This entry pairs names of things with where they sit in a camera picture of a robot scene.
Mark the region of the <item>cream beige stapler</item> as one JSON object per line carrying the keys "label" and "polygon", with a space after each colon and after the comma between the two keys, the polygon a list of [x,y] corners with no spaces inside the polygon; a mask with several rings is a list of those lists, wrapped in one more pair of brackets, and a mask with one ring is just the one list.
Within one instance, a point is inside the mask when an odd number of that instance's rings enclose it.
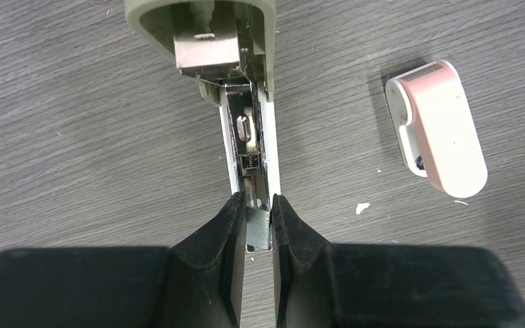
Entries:
{"label": "cream beige stapler", "polygon": [[129,26],[219,109],[232,192],[271,211],[280,194],[274,1],[128,0]]}

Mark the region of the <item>small silver staple strip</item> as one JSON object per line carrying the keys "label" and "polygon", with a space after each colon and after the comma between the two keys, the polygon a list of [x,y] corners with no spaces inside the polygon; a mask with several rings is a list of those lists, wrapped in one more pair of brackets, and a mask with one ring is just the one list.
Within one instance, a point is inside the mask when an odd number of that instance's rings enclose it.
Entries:
{"label": "small silver staple strip", "polygon": [[270,212],[247,207],[246,250],[266,251],[271,247]]}

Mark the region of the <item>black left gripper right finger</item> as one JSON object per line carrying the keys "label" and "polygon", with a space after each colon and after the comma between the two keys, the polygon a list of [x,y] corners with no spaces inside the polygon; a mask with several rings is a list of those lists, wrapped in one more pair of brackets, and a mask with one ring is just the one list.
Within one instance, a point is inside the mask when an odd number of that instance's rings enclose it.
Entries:
{"label": "black left gripper right finger", "polygon": [[503,263],[479,247],[332,243],[273,199],[278,327],[525,327]]}

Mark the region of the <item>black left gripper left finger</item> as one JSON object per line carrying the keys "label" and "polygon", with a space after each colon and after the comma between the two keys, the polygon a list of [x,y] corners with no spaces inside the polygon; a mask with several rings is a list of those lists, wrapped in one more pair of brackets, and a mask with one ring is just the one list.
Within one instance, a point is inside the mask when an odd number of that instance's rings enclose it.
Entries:
{"label": "black left gripper left finger", "polygon": [[238,327],[246,197],[173,247],[0,252],[0,327]]}

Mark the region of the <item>pink white stapler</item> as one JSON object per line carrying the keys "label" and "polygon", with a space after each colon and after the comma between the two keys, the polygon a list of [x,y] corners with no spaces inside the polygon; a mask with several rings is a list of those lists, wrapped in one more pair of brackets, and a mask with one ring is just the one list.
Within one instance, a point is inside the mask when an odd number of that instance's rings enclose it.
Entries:
{"label": "pink white stapler", "polygon": [[455,67],[432,61],[385,84],[394,132],[408,170],[454,198],[486,185],[488,170]]}

